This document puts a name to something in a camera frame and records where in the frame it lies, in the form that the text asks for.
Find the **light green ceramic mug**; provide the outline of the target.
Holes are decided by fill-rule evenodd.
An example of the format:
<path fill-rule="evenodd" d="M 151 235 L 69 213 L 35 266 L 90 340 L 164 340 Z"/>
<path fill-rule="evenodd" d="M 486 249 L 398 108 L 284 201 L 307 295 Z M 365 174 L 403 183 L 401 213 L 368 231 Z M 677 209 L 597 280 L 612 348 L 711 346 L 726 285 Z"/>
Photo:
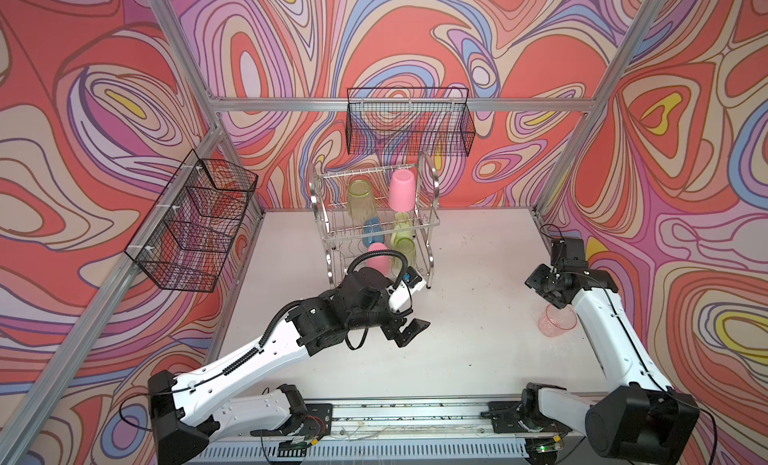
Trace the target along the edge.
<path fill-rule="evenodd" d="M 393 233 L 391 235 L 391 244 L 396 245 L 400 240 L 413 236 L 413 220 L 407 212 L 397 212 L 394 216 Z"/>

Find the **pink plastic cup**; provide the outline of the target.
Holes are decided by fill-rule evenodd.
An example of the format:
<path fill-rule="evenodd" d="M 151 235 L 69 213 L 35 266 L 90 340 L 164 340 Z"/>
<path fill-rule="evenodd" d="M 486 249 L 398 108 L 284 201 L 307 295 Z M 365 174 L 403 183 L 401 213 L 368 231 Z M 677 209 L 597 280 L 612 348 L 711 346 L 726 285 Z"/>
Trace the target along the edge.
<path fill-rule="evenodd" d="M 368 247 L 368 252 L 385 251 L 388 247 L 380 242 L 374 242 Z M 388 276 L 391 270 L 391 258 L 388 255 L 378 255 L 365 261 L 365 267 L 372 268 L 380 272 L 383 276 Z"/>
<path fill-rule="evenodd" d="M 411 169 L 398 169 L 392 173 L 388 202 L 397 213 L 407 213 L 415 207 L 417 181 Z"/>

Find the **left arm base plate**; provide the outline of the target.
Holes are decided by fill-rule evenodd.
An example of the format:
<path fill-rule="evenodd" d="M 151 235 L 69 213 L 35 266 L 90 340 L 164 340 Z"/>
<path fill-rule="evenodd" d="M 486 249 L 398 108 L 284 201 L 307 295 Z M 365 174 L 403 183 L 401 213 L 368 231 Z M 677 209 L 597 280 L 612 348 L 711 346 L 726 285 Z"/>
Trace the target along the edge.
<path fill-rule="evenodd" d="M 333 405 L 329 402 L 310 403 L 303 414 L 292 415 L 276 430 L 253 430 L 252 437 L 295 437 L 321 439 L 332 431 Z"/>

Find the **steel two-tier dish rack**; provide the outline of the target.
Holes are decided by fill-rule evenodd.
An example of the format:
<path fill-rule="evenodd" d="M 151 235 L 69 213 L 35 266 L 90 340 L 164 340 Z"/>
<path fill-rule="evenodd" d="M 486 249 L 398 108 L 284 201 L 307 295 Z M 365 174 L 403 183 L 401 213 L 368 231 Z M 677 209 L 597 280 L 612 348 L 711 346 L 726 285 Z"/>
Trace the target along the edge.
<path fill-rule="evenodd" d="M 416 181 L 414 204 L 396 211 L 389 203 L 397 171 L 411 173 Z M 433 229 L 440 224 L 441 192 L 434 160 L 422 153 L 413 163 L 379 165 L 346 171 L 313 171 L 309 179 L 310 205 L 325 253 L 327 280 L 337 285 L 351 261 L 373 243 L 391 248 L 398 240 L 413 242 L 411 266 L 431 287 L 435 259 Z"/>

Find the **clear pink glass cup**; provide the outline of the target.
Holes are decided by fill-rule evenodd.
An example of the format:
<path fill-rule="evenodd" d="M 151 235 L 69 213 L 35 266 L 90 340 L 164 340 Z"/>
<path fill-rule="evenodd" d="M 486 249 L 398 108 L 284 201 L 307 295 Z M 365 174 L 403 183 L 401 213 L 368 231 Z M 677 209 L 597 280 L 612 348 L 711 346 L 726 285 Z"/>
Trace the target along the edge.
<path fill-rule="evenodd" d="M 573 330 L 578 324 L 578 318 L 572 308 L 566 306 L 559 309 L 547 305 L 538 318 L 539 331 L 546 337 L 554 338 Z"/>

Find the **blue ceramic mug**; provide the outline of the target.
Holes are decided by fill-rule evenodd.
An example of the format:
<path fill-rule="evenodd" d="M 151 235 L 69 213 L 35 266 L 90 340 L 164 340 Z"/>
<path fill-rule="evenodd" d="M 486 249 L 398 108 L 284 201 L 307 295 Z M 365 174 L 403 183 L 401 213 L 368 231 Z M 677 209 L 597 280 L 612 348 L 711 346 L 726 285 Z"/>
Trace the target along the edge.
<path fill-rule="evenodd" d="M 368 248 L 375 243 L 383 244 L 385 238 L 380 224 L 380 220 L 377 216 L 370 218 L 363 224 L 363 237 L 362 243 Z"/>

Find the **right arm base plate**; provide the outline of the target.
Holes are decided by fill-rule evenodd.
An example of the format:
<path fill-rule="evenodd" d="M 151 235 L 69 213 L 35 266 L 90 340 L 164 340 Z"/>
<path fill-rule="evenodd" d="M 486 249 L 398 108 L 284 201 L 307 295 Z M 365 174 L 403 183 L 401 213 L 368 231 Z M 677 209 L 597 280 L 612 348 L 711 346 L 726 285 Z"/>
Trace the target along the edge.
<path fill-rule="evenodd" d="M 521 401 L 492 401 L 488 409 L 480 413 L 482 419 L 491 422 L 496 434 L 554 433 L 568 435 L 572 429 L 542 415 L 533 405 Z"/>

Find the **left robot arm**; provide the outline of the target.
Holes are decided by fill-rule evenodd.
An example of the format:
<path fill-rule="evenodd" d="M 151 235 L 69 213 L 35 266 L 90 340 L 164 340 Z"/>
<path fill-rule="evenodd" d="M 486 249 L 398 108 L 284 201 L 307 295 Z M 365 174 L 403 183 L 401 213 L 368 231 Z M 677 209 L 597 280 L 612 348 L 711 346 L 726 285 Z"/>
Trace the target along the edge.
<path fill-rule="evenodd" d="M 168 370 L 148 381 L 151 432 L 160 464 L 184 464 L 211 442 L 252 431 L 288 436 L 313 418 L 298 389 L 281 385 L 261 399 L 239 394 L 275 371 L 349 342 L 374 328 L 407 346 L 428 322 L 412 318 L 412 298 L 426 286 L 414 268 L 394 282 L 364 267 L 322 294 L 284 306 L 257 339 L 198 369 Z"/>

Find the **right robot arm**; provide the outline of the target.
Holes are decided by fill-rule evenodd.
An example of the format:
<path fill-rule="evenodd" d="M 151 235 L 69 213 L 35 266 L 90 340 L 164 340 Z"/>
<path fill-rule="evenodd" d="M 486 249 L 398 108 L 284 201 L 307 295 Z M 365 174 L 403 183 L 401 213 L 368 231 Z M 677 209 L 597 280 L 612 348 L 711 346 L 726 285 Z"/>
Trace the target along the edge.
<path fill-rule="evenodd" d="M 608 384 L 598 401 L 530 383 L 518 407 L 530 430 L 562 424 L 585 436 L 600 457 L 675 464 L 700 417 L 694 398 L 674 389 L 629 323 L 612 276 L 590 268 L 584 242 L 554 238 L 551 261 L 525 284 L 559 310 L 573 309 Z"/>

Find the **green transparent cup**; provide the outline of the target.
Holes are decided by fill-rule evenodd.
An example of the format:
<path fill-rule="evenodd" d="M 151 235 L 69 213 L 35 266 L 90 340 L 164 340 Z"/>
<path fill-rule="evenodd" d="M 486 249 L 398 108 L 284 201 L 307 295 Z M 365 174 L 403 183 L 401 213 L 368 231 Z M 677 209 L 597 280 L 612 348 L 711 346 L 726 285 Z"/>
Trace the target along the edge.
<path fill-rule="evenodd" d="M 409 236 L 396 236 L 393 242 L 393 249 L 405 256 L 408 266 L 417 267 L 417 247 L 416 241 Z"/>
<path fill-rule="evenodd" d="M 367 222 L 377 215 L 374 189 L 368 180 L 358 178 L 349 184 L 347 212 L 357 222 Z"/>

